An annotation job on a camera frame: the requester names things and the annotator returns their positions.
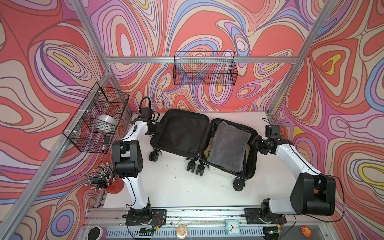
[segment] alarm clock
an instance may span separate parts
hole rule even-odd
[[[228,235],[240,235],[239,221],[238,220],[227,220],[225,222],[227,227]]]

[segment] red badge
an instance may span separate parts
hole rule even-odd
[[[301,232],[304,236],[306,236],[307,238],[310,238],[312,237],[312,231],[309,227],[307,226],[302,226],[301,227]]]

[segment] red bucket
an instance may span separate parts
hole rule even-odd
[[[116,176],[115,182],[111,186],[104,188],[104,190],[111,194],[118,194],[124,188],[124,185],[123,180]]]

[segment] open black suitcase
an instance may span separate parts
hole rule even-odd
[[[221,166],[207,162],[204,150],[209,144],[209,140],[214,136],[218,125],[225,121],[228,125],[235,126],[251,134],[248,144],[250,146],[249,155],[243,172],[233,172]],[[194,172],[196,161],[200,161],[197,166],[196,174],[203,176],[205,165],[207,167],[220,169],[236,179],[233,182],[235,190],[240,191],[245,185],[245,180],[253,177],[256,170],[257,149],[250,144],[258,133],[245,125],[237,124],[224,119],[213,119],[209,121],[206,115],[193,113],[179,109],[167,111],[159,123],[157,123],[156,133],[151,138],[151,146],[154,151],[150,154],[149,160],[156,161],[158,152],[166,151],[190,159],[187,171]]]

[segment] metal mesh basket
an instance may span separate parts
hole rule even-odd
[[[232,85],[237,79],[233,51],[176,51],[175,85]]]
[[[104,153],[113,140],[128,100],[129,95],[120,90],[99,87],[79,122],[69,133],[64,131],[64,135],[81,152]],[[98,119],[100,115],[111,116],[116,124]]]

